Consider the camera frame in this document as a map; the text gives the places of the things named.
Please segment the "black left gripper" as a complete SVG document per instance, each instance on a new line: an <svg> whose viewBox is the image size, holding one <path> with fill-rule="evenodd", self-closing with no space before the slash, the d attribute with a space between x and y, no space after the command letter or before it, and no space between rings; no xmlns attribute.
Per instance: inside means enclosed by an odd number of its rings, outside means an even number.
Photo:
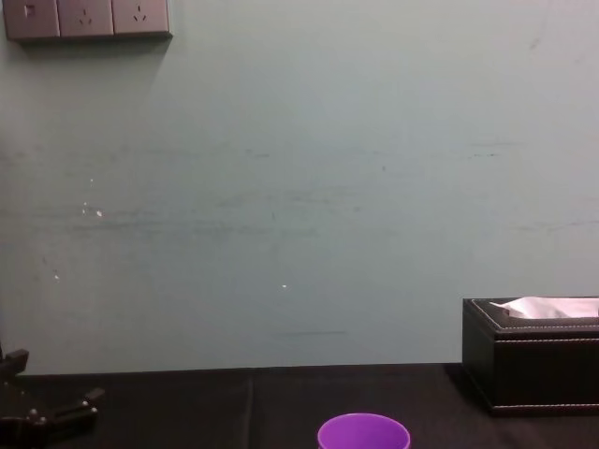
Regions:
<svg viewBox="0 0 599 449"><path fill-rule="evenodd" d="M19 349L1 353L1 387L9 386L26 370L29 352ZM24 418L1 419L2 448L45 448L79 437L95 428L98 406L105 390L95 388L67 405L49 408L32 406Z"/></svg>

